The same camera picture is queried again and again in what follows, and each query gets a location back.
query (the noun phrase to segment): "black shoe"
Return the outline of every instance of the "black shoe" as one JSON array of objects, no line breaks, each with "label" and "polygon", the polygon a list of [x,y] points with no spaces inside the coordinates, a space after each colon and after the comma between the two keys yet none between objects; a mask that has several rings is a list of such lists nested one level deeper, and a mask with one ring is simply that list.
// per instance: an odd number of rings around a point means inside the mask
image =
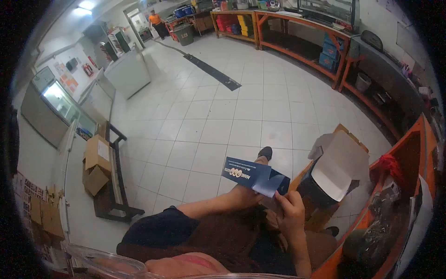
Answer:
[{"label": "black shoe", "polygon": [[338,228],[338,227],[335,227],[335,226],[333,226],[333,227],[328,227],[328,228],[326,228],[326,229],[331,231],[331,235],[332,235],[333,237],[336,237],[336,236],[338,235],[338,233],[339,233],[339,228]]},{"label": "black shoe", "polygon": [[273,157],[273,149],[270,146],[265,146],[262,150],[260,150],[257,158],[259,158],[260,156],[265,156],[269,162],[269,160],[271,160],[271,158]]}]

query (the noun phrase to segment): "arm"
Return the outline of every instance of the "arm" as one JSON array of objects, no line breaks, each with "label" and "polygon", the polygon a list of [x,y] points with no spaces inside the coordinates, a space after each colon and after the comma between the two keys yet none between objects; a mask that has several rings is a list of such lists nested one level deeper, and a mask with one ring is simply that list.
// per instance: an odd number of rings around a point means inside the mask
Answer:
[{"label": "arm", "polygon": [[285,196],[278,192],[274,195],[284,210],[284,218],[278,219],[279,229],[288,243],[288,253],[293,258],[296,275],[304,278],[311,276],[310,256],[304,231],[305,208],[299,192],[293,191]]},{"label": "arm", "polygon": [[258,204],[262,198],[261,194],[256,194],[252,189],[237,184],[227,194],[209,200],[182,204],[177,206],[177,209],[189,218],[198,220],[211,214],[231,213],[252,207]]}]

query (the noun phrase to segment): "black pants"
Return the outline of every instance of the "black pants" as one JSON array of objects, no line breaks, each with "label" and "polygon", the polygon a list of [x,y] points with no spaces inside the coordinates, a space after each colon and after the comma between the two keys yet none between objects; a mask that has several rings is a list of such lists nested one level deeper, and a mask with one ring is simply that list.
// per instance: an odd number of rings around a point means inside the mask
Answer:
[{"label": "black pants", "polygon": [[162,22],[158,23],[157,25],[153,25],[155,30],[160,35],[161,39],[164,39],[164,37],[169,36],[169,32],[167,31],[166,25]]}]

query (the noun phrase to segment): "display refrigerator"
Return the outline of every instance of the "display refrigerator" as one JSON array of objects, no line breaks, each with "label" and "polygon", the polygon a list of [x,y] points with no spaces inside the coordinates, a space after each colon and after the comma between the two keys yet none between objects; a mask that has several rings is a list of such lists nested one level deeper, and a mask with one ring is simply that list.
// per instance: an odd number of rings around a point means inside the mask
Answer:
[{"label": "display refrigerator", "polygon": [[29,83],[21,114],[53,147],[58,148],[68,127],[78,119],[76,132],[84,139],[96,133],[96,122],[75,102],[48,67]]}]

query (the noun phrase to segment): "white tile floor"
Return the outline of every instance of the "white tile floor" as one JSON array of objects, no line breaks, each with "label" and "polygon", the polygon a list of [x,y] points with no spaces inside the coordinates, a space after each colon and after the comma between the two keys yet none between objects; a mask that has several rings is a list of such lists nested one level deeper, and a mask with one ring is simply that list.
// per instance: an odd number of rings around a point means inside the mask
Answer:
[{"label": "white tile floor", "polygon": [[[153,81],[129,100],[117,93],[111,118],[128,137],[121,161],[129,204],[146,215],[228,192],[234,183],[220,177],[225,157],[254,160],[263,146],[273,148],[270,165],[294,178],[316,138],[338,123],[369,148],[370,162],[391,147],[351,101],[284,56],[213,34],[185,47],[163,43],[242,87],[230,91],[179,52],[148,42]],[[355,191],[329,224],[354,221],[354,205],[368,197],[364,187]]]}]

